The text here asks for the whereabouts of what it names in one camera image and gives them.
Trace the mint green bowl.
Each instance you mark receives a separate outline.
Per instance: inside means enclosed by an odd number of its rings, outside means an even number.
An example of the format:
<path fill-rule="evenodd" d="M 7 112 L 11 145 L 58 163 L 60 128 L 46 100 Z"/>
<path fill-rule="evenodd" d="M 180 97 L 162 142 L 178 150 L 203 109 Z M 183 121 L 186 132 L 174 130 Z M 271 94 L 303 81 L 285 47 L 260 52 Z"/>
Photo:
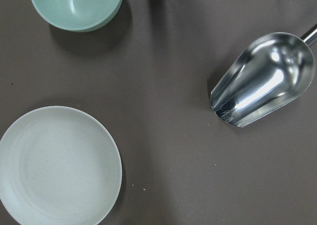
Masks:
<path fill-rule="evenodd" d="M 123 0 L 31 0 L 37 13 L 52 26 L 90 32 L 107 25 Z"/>

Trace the cream round plate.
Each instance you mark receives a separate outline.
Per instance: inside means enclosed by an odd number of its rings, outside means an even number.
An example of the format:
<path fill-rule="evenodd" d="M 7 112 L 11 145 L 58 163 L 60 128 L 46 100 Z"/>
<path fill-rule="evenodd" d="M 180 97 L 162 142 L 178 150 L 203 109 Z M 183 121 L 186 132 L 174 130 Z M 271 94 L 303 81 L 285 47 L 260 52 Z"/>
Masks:
<path fill-rule="evenodd" d="M 114 139 L 78 109 L 35 109 L 0 140 L 0 200 L 21 225 L 97 225 L 121 181 Z"/>

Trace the steel scoop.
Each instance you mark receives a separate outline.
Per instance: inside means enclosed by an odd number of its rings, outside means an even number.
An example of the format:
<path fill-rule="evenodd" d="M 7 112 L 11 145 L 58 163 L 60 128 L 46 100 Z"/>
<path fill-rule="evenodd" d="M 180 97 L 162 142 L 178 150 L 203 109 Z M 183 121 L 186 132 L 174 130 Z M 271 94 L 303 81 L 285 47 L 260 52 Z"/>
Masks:
<path fill-rule="evenodd" d="M 225 123 L 245 127 L 297 99 L 315 75 L 316 41 L 316 26 L 301 37 L 273 32 L 256 39 L 211 91 L 212 111 Z"/>

